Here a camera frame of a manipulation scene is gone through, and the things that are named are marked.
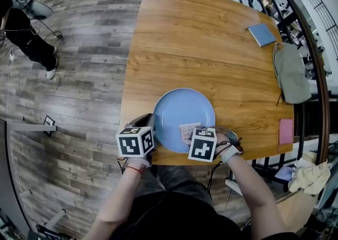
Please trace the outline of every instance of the wooden floor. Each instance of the wooden floor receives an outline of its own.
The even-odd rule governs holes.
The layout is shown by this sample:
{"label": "wooden floor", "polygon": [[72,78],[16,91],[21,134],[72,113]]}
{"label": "wooden floor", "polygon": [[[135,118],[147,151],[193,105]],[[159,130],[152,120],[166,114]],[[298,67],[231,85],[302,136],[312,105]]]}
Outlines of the wooden floor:
{"label": "wooden floor", "polygon": [[[63,34],[63,40],[57,40],[40,22],[33,22],[40,27],[40,36],[48,36],[46,40],[58,48],[56,75],[47,80],[44,68],[20,50],[14,52],[18,58],[11,66],[5,53],[12,44],[6,40],[0,52],[0,110],[7,111],[10,70],[8,112],[24,116],[28,123],[43,123],[49,115],[58,126],[52,137],[38,132],[11,134],[18,188],[32,191],[25,200],[26,213],[35,225],[65,209],[57,230],[81,238],[121,175],[115,133],[141,0],[41,1],[55,12],[45,22]],[[211,169],[190,168],[205,184]],[[227,173],[223,165],[214,175],[215,208],[241,222],[248,210],[238,195],[228,201]]]}

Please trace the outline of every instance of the dark pants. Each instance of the dark pants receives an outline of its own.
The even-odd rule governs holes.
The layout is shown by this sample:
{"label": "dark pants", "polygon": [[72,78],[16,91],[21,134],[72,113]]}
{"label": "dark pants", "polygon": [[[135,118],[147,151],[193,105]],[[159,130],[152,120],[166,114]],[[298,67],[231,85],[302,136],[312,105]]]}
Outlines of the dark pants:
{"label": "dark pants", "polygon": [[[150,172],[150,169],[147,168],[141,177],[136,197],[170,190],[185,181],[196,181],[190,172],[188,172],[188,170],[183,166],[158,165],[157,175],[159,176],[159,180],[164,186],[164,189],[159,185],[156,178]],[[173,191],[196,197],[213,206],[209,193],[199,185],[189,184],[176,188]]]}
{"label": "dark pants", "polygon": [[17,45],[31,61],[39,62],[46,67],[47,71],[53,70],[56,65],[56,59],[53,56],[54,46],[47,44],[34,29],[27,30],[29,28],[30,20],[26,14],[19,9],[11,9],[5,31],[20,31],[6,31],[6,37]]}

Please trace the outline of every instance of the metal railing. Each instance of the metal railing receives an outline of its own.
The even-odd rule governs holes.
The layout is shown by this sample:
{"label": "metal railing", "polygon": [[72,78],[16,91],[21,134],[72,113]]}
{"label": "metal railing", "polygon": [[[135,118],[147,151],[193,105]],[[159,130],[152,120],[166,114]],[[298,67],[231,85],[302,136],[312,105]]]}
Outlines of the metal railing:
{"label": "metal railing", "polygon": [[[266,8],[264,7],[264,4],[262,3],[262,0],[258,0],[261,7],[262,12],[271,15],[271,13],[268,13]],[[325,71],[324,71],[324,63],[322,60],[322,56],[318,50],[316,41],[312,35],[311,29],[306,21],[306,18],[304,17],[303,13],[300,11],[299,7],[295,3],[294,0],[286,0],[288,5],[292,9],[291,15],[289,17],[284,17],[279,9],[279,6],[275,0],[271,0],[274,8],[276,9],[276,12],[278,14],[279,24],[278,28],[284,32],[287,36],[287,40],[289,43],[293,43],[293,39],[291,38],[288,25],[290,25],[295,19],[298,20],[299,25],[304,33],[304,37],[306,40],[306,43],[308,45],[309,53],[312,57],[313,61],[313,67],[317,82],[317,91],[318,91],[318,99],[320,104],[320,132],[319,132],[319,142],[318,142],[318,149],[317,149],[317,160],[316,164],[322,163],[327,159],[327,153],[328,153],[328,139],[330,135],[330,110],[329,110],[329,102],[328,102],[328,90],[327,90],[327,84],[326,84],[326,78],[325,78]],[[251,1],[248,0],[248,4],[250,7],[253,7],[252,4],[250,4]],[[298,159],[302,156],[303,153],[303,147],[304,147],[304,131],[305,131],[305,106],[304,103],[295,105],[297,108],[297,111],[299,112],[299,148],[298,148]],[[252,166],[255,167],[255,169],[261,170],[261,175],[264,174],[274,174],[277,169],[274,169],[273,167],[281,168],[284,164],[287,164],[291,162],[292,160],[285,160],[285,154],[280,155],[280,160],[276,164],[270,164],[269,165],[269,158],[265,159],[264,165],[256,164],[256,160],[252,161]]]}
{"label": "metal railing", "polygon": [[330,37],[334,52],[336,53],[336,60],[338,60],[338,26],[322,0],[309,1],[325,26],[327,35]]}

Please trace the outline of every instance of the yellow cloth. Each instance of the yellow cloth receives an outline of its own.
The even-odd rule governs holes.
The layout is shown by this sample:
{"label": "yellow cloth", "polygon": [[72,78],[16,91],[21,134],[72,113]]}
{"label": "yellow cloth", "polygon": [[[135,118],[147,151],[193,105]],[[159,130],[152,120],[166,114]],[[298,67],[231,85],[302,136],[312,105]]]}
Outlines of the yellow cloth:
{"label": "yellow cloth", "polygon": [[311,168],[299,168],[289,182],[289,191],[295,192],[301,188],[304,193],[316,195],[325,187],[329,177],[327,161]]}

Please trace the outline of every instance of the wooden table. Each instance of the wooden table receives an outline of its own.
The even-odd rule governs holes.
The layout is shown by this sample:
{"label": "wooden table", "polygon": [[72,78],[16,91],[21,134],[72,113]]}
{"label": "wooden table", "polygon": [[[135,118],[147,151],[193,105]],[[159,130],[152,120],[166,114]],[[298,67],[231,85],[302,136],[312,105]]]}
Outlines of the wooden table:
{"label": "wooden table", "polygon": [[[266,23],[281,38],[272,18],[231,0],[142,0],[121,108],[121,127],[152,113],[158,99],[175,88],[192,88],[211,102],[216,124],[242,137],[247,160],[285,153],[278,146],[279,120],[294,117],[279,103],[273,44],[260,48],[246,28]],[[209,164],[160,146],[155,164]]]}

